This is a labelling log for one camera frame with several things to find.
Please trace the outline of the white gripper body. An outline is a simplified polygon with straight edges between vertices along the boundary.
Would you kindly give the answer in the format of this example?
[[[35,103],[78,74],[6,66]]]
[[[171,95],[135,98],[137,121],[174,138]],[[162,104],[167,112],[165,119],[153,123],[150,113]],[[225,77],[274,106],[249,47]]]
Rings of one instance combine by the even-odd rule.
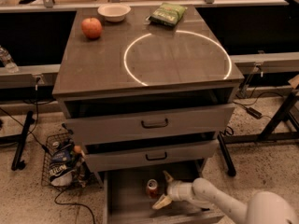
[[[168,184],[166,193],[174,202],[190,201],[193,196],[192,183],[175,180]]]

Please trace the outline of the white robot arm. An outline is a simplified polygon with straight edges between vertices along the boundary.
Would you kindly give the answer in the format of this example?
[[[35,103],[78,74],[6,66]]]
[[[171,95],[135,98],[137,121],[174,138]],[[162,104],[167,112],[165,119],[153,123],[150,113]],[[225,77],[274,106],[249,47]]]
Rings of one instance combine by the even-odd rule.
[[[175,180],[164,171],[167,182],[163,194],[152,206],[162,209],[171,202],[188,202],[200,208],[216,205],[234,224],[299,224],[299,216],[281,196],[269,191],[257,192],[248,203],[217,189],[211,182],[198,177],[193,182]]]

